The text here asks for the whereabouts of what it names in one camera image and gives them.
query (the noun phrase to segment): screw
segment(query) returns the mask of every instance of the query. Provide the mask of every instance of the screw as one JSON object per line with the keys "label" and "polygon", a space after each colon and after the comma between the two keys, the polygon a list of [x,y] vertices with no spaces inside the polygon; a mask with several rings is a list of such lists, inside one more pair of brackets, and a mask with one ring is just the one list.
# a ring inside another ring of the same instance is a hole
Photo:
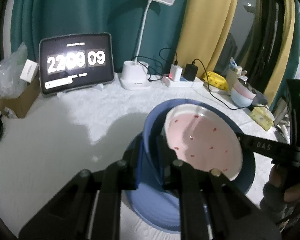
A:
{"label": "screw", "polygon": [[174,166],[176,167],[181,167],[183,165],[183,161],[182,160],[174,160],[172,163]]}
{"label": "screw", "polygon": [[218,169],[212,169],[210,172],[215,177],[219,177],[221,175],[221,171]]}
{"label": "screw", "polygon": [[90,171],[88,171],[88,170],[80,171],[80,176],[83,177],[83,178],[88,177],[89,174],[90,174]]}
{"label": "screw", "polygon": [[127,162],[125,160],[118,160],[117,165],[119,167],[125,167],[125,166],[127,166]]}

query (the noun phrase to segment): white tablecloth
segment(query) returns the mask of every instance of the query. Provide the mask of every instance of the white tablecloth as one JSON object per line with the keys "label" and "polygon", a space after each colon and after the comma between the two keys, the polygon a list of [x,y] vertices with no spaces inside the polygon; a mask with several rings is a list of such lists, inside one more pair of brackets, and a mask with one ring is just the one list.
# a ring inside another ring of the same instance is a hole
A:
{"label": "white tablecloth", "polygon": [[[227,109],[205,88],[171,89],[161,82],[151,85],[149,90],[128,91],[116,77],[103,91],[89,88],[46,99],[40,95],[25,119],[3,118],[0,217],[16,236],[78,171],[98,171],[120,159],[130,141],[143,130],[148,113],[163,101],[202,101],[228,115],[244,133],[276,140],[274,129],[265,132],[247,115],[247,110]],[[258,205],[272,165],[261,155],[255,154],[255,159],[256,176],[247,196]],[[180,236],[147,225],[123,197],[121,239],[168,240]]]}

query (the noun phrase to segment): white desk lamp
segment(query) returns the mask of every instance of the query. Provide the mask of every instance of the white desk lamp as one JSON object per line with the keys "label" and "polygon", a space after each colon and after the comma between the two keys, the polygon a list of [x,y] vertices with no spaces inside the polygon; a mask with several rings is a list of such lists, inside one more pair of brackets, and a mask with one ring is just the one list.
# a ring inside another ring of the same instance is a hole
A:
{"label": "white desk lamp", "polygon": [[[145,23],[146,23],[146,17],[147,17],[150,3],[152,1],[160,2],[163,4],[169,5],[169,6],[171,6],[174,3],[174,0],[148,0],[145,12],[143,14],[143,21],[142,21],[136,56],[139,56],[143,30],[145,28]],[[142,63],[146,67],[149,66],[145,62],[142,62]],[[135,58],[134,61],[127,60],[127,61],[123,62],[123,69],[122,69],[122,74],[121,74],[121,78],[120,78],[122,87],[127,90],[139,90],[139,89],[149,88],[150,82],[147,79],[147,73],[148,73],[148,70],[144,66],[142,66],[141,64],[138,63],[137,57]]]}

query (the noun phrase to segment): pink bowl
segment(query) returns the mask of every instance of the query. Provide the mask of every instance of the pink bowl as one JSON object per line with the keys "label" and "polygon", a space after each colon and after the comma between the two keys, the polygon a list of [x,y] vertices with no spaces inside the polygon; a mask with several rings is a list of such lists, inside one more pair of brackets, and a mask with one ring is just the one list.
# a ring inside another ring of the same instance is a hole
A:
{"label": "pink bowl", "polygon": [[243,80],[237,80],[234,82],[233,87],[235,90],[237,90],[238,93],[243,95],[244,97],[253,100],[256,96],[256,94],[252,93],[247,87],[245,87],[242,83],[244,83],[246,86],[250,86],[247,82]]}
{"label": "pink bowl", "polygon": [[242,150],[236,134],[217,114],[202,106],[183,104],[171,109],[163,131],[177,157],[195,169],[221,170],[230,180],[242,166]]}

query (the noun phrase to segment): yellow package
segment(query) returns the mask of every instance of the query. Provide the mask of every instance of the yellow package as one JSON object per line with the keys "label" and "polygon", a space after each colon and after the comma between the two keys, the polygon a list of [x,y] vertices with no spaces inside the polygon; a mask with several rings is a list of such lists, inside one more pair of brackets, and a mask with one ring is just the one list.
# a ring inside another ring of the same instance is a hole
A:
{"label": "yellow package", "polygon": [[206,77],[206,74],[204,73],[202,76],[202,80],[204,80],[205,82],[208,82],[208,79],[209,79],[209,85],[212,85],[221,90],[229,91],[228,83],[223,76],[220,76],[219,74],[214,73],[212,71],[208,71],[207,75],[208,75],[208,78]]}
{"label": "yellow package", "polygon": [[274,117],[272,113],[265,107],[256,106],[253,108],[250,117],[266,131],[273,126]]}

